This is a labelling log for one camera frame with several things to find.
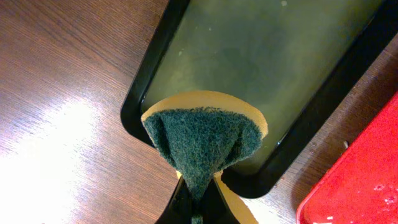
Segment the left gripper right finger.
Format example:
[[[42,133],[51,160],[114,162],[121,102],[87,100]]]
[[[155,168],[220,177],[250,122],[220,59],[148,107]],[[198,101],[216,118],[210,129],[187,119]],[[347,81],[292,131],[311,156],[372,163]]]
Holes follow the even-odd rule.
[[[239,224],[214,179],[201,198],[200,213],[204,224]]]

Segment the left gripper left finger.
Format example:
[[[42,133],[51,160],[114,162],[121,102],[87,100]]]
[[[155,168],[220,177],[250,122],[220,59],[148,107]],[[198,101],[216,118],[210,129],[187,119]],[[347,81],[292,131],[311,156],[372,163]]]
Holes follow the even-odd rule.
[[[155,224],[191,224],[193,202],[185,180],[181,177],[161,216]]]

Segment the green and yellow sponge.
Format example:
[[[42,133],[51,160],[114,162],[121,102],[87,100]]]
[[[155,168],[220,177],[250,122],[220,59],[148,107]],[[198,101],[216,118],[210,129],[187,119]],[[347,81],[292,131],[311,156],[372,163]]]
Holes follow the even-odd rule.
[[[262,146],[268,128],[257,108],[225,93],[189,91],[154,104],[141,122],[160,155],[185,180],[192,223],[203,223],[200,201],[212,179],[235,217],[251,214],[220,176]]]

